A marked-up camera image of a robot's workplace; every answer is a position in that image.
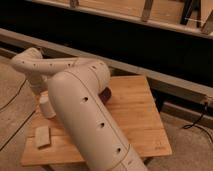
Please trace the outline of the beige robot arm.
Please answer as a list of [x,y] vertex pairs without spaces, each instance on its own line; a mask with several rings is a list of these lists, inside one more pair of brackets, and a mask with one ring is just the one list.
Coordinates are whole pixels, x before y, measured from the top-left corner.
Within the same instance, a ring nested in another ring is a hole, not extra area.
[[148,171],[100,99],[110,71],[93,58],[45,59],[29,48],[11,59],[33,92],[46,90],[50,104],[91,171]]

